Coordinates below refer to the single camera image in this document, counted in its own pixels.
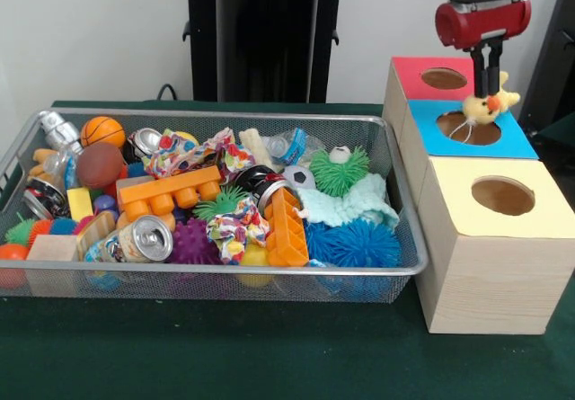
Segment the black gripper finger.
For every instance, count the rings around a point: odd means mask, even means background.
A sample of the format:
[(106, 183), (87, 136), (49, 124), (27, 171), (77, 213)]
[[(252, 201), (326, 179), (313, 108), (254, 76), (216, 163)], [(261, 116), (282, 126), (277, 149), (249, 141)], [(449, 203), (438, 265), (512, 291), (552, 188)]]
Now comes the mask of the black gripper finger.
[(488, 65), (488, 93), (497, 94), (500, 90), (500, 56), (502, 43), (491, 42)]
[(484, 64), (482, 47), (473, 47), (470, 50), (473, 61), (473, 85), (475, 97), (488, 96), (488, 74)]

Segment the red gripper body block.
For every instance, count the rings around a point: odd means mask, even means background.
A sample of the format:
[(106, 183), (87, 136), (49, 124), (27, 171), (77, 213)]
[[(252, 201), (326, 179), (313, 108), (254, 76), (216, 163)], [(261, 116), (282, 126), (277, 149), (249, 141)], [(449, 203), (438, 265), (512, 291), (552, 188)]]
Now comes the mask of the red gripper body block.
[(531, 13), (530, 0), (448, 2), (438, 7), (435, 26), (444, 46), (471, 49), (485, 40), (520, 35), (530, 23)]

